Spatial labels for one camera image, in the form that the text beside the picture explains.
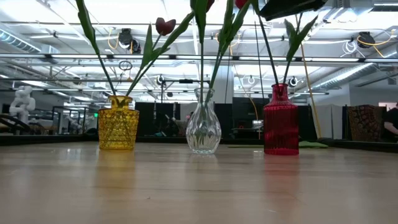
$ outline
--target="table surface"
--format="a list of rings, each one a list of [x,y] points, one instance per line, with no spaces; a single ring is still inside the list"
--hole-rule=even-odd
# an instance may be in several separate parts
[[[398,155],[304,149],[264,156],[184,144],[0,147],[0,223],[394,223]]]

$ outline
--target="flower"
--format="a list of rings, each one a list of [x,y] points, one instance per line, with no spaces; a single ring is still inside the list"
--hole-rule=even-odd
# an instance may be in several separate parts
[[[173,32],[175,27],[175,19],[165,22],[163,18],[156,19],[156,31],[159,35],[167,35]]]
[[[247,3],[248,0],[235,0],[235,5],[239,9],[242,9],[243,6]]]
[[[207,8],[206,8],[206,12],[208,12],[211,8],[211,6],[213,5],[215,0],[207,0]]]

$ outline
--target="textured glass vase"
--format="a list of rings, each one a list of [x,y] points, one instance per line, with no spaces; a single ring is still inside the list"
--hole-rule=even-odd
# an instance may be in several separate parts
[[[195,89],[198,106],[192,114],[187,126],[187,141],[193,153],[215,153],[221,140],[221,126],[213,110],[214,90],[203,89],[203,102],[200,103],[200,89]]]
[[[99,149],[133,151],[136,144],[139,111],[129,109],[131,97],[110,96],[109,100],[111,108],[98,111]]]
[[[272,86],[272,100],[264,107],[264,152],[270,155],[299,154],[298,107],[290,100],[286,84]]]

